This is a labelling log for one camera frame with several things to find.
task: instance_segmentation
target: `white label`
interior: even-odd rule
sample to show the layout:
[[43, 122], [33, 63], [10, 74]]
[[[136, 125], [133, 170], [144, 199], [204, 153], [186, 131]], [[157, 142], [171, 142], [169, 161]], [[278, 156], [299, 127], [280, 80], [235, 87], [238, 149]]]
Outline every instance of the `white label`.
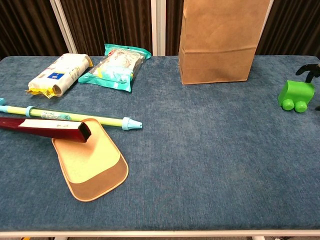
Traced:
[[19, 127], [40, 129], [78, 129], [81, 124], [82, 122], [80, 121], [26, 119], [19, 125]]

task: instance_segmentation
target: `green toy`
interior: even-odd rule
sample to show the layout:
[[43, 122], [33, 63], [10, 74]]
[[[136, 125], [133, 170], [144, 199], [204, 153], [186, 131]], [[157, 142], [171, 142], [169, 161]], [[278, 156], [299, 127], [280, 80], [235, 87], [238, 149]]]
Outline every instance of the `green toy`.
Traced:
[[296, 112], [303, 113], [314, 94], [312, 83], [287, 80], [278, 96], [278, 103], [286, 111], [294, 108]]

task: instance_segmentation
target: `blue fabric tablecloth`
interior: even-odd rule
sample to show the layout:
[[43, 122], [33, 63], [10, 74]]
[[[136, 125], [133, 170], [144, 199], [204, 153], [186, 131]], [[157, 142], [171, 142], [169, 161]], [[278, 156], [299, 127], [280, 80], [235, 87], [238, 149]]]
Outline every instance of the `blue fabric tablecloth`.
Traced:
[[199, 85], [181, 84], [176, 56], [152, 57], [132, 93], [77, 83], [59, 98], [26, 94], [57, 58], [3, 59], [0, 98], [143, 122], [105, 127], [129, 176], [80, 202], [51, 139], [0, 129], [0, 231], [320, 229], [319, 80], [307, 112], [277, 103], [285, 81], [304, 81], [295, 72], [316, 57], [256, 56], [248, 81]]

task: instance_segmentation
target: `plastic package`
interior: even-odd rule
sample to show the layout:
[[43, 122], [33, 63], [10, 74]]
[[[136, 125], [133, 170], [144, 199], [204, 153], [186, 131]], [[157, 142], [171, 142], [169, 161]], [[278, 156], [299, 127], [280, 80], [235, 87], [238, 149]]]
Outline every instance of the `plastic package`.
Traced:
[[147, 50], [133, 46], [105, 44], [107, 57], [79, 78], [81, 84], [96, 84], [131, 92], [131, 81], [141, 64], [151, 57]]
[[43, 94], [47, 98], [60, 97], [92, 66], [92, 61], [86, 54], [65, 53], [28, 83], [27, 92], [33, 95]]

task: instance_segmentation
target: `white packaged roll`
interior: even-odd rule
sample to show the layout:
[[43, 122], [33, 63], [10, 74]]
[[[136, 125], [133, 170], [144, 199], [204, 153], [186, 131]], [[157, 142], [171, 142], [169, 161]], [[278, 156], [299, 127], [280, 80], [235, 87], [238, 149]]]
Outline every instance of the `white packaged roll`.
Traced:
[[65, 53], [28, 83], [30, 94], [62, 96], [93, 63], [86, 54]]

